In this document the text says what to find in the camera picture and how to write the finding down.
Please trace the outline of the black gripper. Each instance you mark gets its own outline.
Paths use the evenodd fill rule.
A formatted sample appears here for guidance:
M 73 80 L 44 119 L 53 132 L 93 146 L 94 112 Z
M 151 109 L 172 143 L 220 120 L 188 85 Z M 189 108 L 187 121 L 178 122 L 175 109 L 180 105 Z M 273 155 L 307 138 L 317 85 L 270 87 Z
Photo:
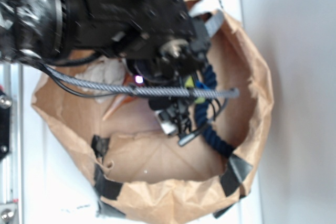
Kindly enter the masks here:
M 124 59 L 147 83 L 172 86 L 207 64 L 210 37 L 183 0 L 64 0 L 64 48 Z

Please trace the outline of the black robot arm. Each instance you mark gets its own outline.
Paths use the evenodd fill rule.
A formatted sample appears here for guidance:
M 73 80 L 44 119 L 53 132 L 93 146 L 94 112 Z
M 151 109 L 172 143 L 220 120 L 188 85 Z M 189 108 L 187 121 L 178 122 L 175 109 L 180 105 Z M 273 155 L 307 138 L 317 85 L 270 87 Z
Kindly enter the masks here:
M 92 50 L 172 86 L 205 67 L 210 44 L 183 0 L 1 0 L 4 60 L 65 64 L 73 50 Z

